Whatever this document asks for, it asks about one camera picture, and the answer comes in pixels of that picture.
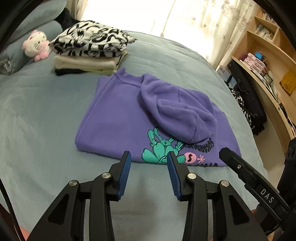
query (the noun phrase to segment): box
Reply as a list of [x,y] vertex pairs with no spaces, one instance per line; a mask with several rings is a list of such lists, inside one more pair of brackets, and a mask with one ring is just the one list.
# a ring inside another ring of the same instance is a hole
[[260,60],[262,60],[262,61],[264,60],[264,56],[260,52],[256,52],[255,53],[255,57],[258,58],[258,59],[260,59]]
[[261,60],[256,59],[255,62],[256,62],[259,66],[261,66],[262,68],[266,68],[266,65],[265,65]]
[[264,76],[264,75],[266,75],[266,71],[263,69],[263,70],[261,70],[261,69],[259,69],[257,66],[255,66],[255,65],[252,65],[251,66],[251,69],[254,69],[254,70],[256,70],[256,72],[258,72],[260,75],[262,75],[262,76]]
[[252,55],[251,53],[248,53],[248,56],[251,57],[251,58],[254,59],[254,60],[257,59],[257,58],[256,58],[254,55]]
[[222,65],[217,69],[218,75],[222,77],[222,79],[227,82],[228,79],[230,78],[231,74],[226,70],[226,68]]
[[243,62],[245,66],[247,66],[249,69],[251,69],[251,66],[247,62]]
[[257,62],[254,63],[253,65],[256,66],[256,67],[260,70],[260,72],[263,72],[263,73],[266,74],[267,71],[268,71],[265,65],[264,65],[264,66],[261,66],[261,65],[259,65]]
[[234,89],[234,87],[237,85],[237,81],[235,78],[231,78],[230,82],[228,83],[228,87]]
[[248,60],[248,59],[245,59],[244,62],[247,63],[247,64],[250,65],[250,66],[253,65],[253,63],[252,63],[250,60]]
[[254,59],[252,59],[250,56],[246,57],[246,59],[247,59],[248,61],[250,61],[252,64],[256,62],[256,61],[255,61]]

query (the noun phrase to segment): blue-gray pillow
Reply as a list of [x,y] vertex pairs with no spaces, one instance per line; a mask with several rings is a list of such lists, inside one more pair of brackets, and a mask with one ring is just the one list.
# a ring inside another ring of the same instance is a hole
[[49,0],[40,4],[18,26],[10,37],[8,44],[14,42],[29,31],[36,29],[40,25],[54,20],[63,11],[66,3],[67,0]]
[[[57,21],[50,21],[37,28],[46,34],[49,41],[63,32],[61,25]],[[18,40],[8,45],[0,54],[0,73],[13,74],[19,71],[30,59],[22,50],[23,42],[31,35],[31,31],[20,37]]]

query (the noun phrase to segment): book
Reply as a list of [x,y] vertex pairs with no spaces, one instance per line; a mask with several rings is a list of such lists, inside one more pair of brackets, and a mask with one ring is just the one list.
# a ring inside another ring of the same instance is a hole
[[264,27],[262,24],[259,24],[255,31],[255,34],[258,34],[259,36],[269,41],[272,41],[274,37],[273,33],[269,32],[268,29]]
[[273,81],[272,78],[270,78],[270,76],[268,74],[264,75],[263,77],[269,84],[271,84],[271,82]]
[[272,72],[269,70],[268,71],[268,75],[269,75],[269,77],[272,79],[272,80],[274,80],[274,76],[273,76],[273,74],[272,74]]
[[273,20],[273,18],[267,12],[263,12],[262,19],[277,25],[276,22]]
[[287,120],[292,130],[293,136],[296,137],[296,126],[294,125],[294,123],[291,121],[289,117],[287,118]]
[[270,84],[253,68],[251,68],[251,71],[258,77],[258,79],[264,84],[264,86],[266,87],[266,89],[270,92],[270,94],[272,95],[272,97],[277,101],[277,97],[275,96]]
[[277,94],[277,89],[276,89],[276,85],[275,85],[274,81],[271,82],[270,86],[272,88],[272,91],[274,93],[274,96],[276,97],[276,101],[279,103],[279,96]]

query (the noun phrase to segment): white curtain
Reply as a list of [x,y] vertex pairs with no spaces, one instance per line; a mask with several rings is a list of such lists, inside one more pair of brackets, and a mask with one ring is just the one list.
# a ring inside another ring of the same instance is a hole
[[83,20],[179,42],[216,68],[233,52],[253,17],[253,0],[88,0]]
[[80,20],[86,9],[87,2],[87,0],[67,0],[66,8],[73,18]]

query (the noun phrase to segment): hello kitty plush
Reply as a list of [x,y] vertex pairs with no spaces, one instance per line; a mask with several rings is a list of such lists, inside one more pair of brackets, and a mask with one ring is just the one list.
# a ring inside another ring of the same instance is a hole
[[35,57],[34,61],[46,59],[51,51],[49,41],[44,32],[34,30],[22,44],[22,49],[28,57]]

